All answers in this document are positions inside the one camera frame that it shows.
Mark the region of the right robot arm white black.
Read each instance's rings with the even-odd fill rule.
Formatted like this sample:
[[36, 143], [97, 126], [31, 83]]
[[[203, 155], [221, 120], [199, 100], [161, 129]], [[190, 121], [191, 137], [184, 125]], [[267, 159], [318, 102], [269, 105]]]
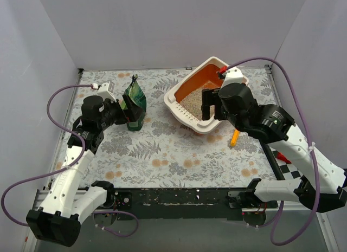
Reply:
[[280, 106], [259, 105], [244, 83], [202, 91], [202, 118], [210, 107], [215, 119], [228, 120], [238, 131], [267, 144], [283, 154], [301, 173], [290, 180], [254, 179], [240, 200], [251, 207], [269, 201], [301, 203], [312, 210], [319, 197], [317, 212], [328, 212], [346, 205], [346, 171], [309, 145], [294, 119]]

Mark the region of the black bag clip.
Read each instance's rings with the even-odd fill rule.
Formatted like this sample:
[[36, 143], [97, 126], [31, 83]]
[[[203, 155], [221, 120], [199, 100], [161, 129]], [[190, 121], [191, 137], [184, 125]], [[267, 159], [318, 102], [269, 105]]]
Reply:
[[137, 75], [137, 74], [132, 75], [132, 82], [131, 82], [131, 84], [130, 84], [131, 87], [132, 87], [133, 84], [136, 82], [137, 78], [138, 78], [138, 75]]

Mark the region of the green litter bag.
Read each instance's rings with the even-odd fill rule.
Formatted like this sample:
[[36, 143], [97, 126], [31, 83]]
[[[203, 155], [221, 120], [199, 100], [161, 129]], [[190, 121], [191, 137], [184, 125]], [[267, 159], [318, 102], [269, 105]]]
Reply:
[[127, 129], [129, 131], [142, 129], [147, 108], [146, 96], [138, 84], [137, 78], [137, 74], [132, 76], [132, 81], [125, 89], [121, 103], [121, 108], [128, 119]]

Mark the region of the yellow plastic scoop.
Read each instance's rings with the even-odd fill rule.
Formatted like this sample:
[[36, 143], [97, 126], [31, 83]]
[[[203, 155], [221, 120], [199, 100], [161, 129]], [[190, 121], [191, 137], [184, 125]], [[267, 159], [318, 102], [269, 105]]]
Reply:
[[230, 146], [235, 146], [237, 144], [238, 137], [239, 137], [239, 131], [235, 129], [232, 135], [232, 138], [230, 140]]

